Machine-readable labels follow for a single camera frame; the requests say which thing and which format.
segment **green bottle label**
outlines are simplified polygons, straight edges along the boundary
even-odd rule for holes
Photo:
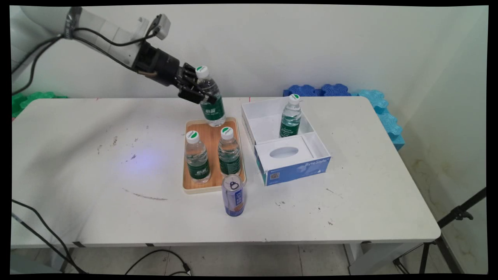
[[[299,125],[296,126],[286,126],[283,123],[280,123],[280,137],[287,137],[296,135],[299,130]]]
[[[202,112],[204,113],[204,117],[207,120],[215,121],[225,114],[225,109],[223,108],[223,101],[221,100],[221,96],[214,104],[201,104]]]
[[[222,161],[220,159],[220,169],[223,174],[235,174],[241,169],[241,157],[237,157],[234,161]]]
[[[209,174],[209,160],[207,160],[206,163],[201,166],[191,166],[188,163],[187,166],[190,177],[196,180],[206,178],[206,176]]]

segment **blue foam block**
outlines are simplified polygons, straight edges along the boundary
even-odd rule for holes
[[[317,96],[315,88],[310,85],[293,85],[288,90],[283,91],[283,96],[289,96],[291,94],[297,94],[299,96]]]
[[[392,143],[394,144],[394,147],[396,147],[396,150],[399,150],[404,146],[404,139],[399,135],[396,139],[392,140]]]
[[[382,114],[377,114],[377,116],[391,140],[395,140],[401,135],[403,128],[397,124],[398,119],[391,115],[387,109]]]
[[[351,94],[351,96],[363,96],[370,101],[394,147],[396,150],[401,149],[405,144],[401,136],[403,128],[397,124],[398,119],[389,113],[387,109],[389,102],[384,99],[384,93],[377,90],[361,90],[358,93]]]
[[[319,96],[351,96],[348,87],[343,84],[326,84],[322,87]]]
[[[384,99],[384,93],[378,90],[361,90],[358,95],[355,96],[366,97],[377,114],[382,114],[389,105],[389,102]]]

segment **oval opening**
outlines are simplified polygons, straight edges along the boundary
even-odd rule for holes
[[[273,158],[285,158],[290,157],[299,152],[298,148],[294,147],[282,147],[271,151],[270,156]]]

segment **white bottle cap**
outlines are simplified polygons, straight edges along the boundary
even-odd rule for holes
[[[199,133],[195,130],[187,132],[187,134],[185,134],[185,138],[187,139],[187,142],[189,142],[190,144],[195,144],[200,140]]]
[[[209,76],[209,70],[207,66],[199,66],[195,69],[195,75],[197,78],[202,79]]]
[[[299,101],[301,101],[301,97],[297,94],[291,94],[289,95],[289,103],[292,105],[297,105],[299,104]]]
[[[230,140],[234,137],[234,130],[229,127],[224,127],[221,129],[221,138],[224,140]]]

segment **white table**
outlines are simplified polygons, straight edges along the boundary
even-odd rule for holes
[[[185,123],[203,115],[178,98],[32,102],[12,123],[12,197],[69,247],[346,243],[352,274],[440,236],[367,99],[303,98],[332,160],[326,173],[272,186],[263,186],[243,129],[249,98],[223,101],[239,122],[247,174],[239,217],[225,213],[220,192],[184,193]],[[57,244],[29,210],[12,211]],[[14,219],[11,228],[11,248],[45,247]],[[362,255],[364,241],[383,244]]]

